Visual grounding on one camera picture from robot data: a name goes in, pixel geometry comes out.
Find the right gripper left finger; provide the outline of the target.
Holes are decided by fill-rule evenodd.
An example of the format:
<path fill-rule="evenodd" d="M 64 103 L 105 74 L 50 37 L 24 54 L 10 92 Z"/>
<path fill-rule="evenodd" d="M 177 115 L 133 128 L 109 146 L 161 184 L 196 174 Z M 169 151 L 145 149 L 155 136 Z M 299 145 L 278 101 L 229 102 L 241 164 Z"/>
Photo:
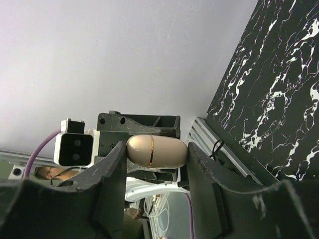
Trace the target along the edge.
<path fill-rule="evenodd" d="M 120 239 L 126 190 L 126 145 L 55 187 L 1 180 L 3 239 Z"/>

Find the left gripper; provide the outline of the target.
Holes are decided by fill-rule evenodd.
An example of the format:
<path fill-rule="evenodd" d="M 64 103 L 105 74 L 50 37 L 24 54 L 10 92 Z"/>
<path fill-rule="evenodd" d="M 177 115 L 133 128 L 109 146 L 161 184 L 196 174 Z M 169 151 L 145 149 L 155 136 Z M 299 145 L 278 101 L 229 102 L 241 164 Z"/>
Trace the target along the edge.
<path fill-rule="evenodd" d="M 126 115 L 117 111 L 100 113 L 96 158 L 107 156 L 119 141 L 127 142 L 133 135 L 152 134 L 180 139 L 180 116 Z M 176 182 L 177 169 L 151 169 L 127 160 L 127 176 L 150 183 Z"/>

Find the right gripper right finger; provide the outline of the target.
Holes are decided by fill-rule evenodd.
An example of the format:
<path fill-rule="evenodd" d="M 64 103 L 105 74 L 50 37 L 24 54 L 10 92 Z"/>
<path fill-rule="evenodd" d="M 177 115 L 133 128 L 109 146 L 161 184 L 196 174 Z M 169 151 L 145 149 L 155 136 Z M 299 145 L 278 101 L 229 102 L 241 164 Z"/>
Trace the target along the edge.
<path fill-rule="evenodd" d="M 188 179 L 198 239 L 316 239 L 319 183 L 262 186 L 188 145 Z"/>

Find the beige earbud charging case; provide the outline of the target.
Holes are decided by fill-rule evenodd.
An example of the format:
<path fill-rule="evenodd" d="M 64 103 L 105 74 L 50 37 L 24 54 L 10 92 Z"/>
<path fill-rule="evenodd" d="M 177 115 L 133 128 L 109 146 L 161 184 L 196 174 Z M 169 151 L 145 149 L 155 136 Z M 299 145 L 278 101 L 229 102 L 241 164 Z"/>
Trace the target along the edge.
<path fill-rule="evenodd" d="M 187 145 L 177 138 L 141 134 L 130 137 L 127 158 L 134 164 L 154 169 L 178 169 L 187 162 Z"/>

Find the aluminium rail frame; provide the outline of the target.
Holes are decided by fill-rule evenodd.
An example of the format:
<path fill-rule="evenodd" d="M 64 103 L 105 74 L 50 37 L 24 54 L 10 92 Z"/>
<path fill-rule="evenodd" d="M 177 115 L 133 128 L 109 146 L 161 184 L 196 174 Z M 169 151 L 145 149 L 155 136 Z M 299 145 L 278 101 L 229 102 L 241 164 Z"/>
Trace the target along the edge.
<path fill-rule="evenodd" d="M 270 186 L 279 181 L 260 162 L 249 158 L 244 160 L 238 158 L 203 118 L 195 118 L 186 142 L 197 144 L 202 151 L 222 166 L 259 185 Z"/>

